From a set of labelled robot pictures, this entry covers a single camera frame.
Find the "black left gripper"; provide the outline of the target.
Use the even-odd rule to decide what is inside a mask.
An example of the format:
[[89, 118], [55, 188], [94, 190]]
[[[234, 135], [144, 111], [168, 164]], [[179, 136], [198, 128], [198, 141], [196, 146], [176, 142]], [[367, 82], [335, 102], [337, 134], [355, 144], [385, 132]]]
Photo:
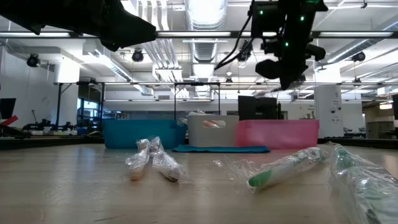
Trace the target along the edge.
[[156, 27], [127, 12], [120, 0], [90, 0], [90, 13], [101, 44], [113, 52], [156, 39]]

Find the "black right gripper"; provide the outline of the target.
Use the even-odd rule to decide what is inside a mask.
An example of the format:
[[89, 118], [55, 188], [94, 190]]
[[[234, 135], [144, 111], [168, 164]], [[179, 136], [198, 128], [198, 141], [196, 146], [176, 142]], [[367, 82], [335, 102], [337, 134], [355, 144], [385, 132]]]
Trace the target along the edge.
[[311, 31], [316, 11], [288, 12], [283, 17], [283, 24], [276, 39], [264, 41], [264, 52], [273, 54], [277, 60], [266, 59], [256, 64], [255, 71], [267, 79], [280, 80], [282, 90], [297, 88], [307, 81], [306, 60], [314, 57], [323, 60], [326, 50], [312, 44]]

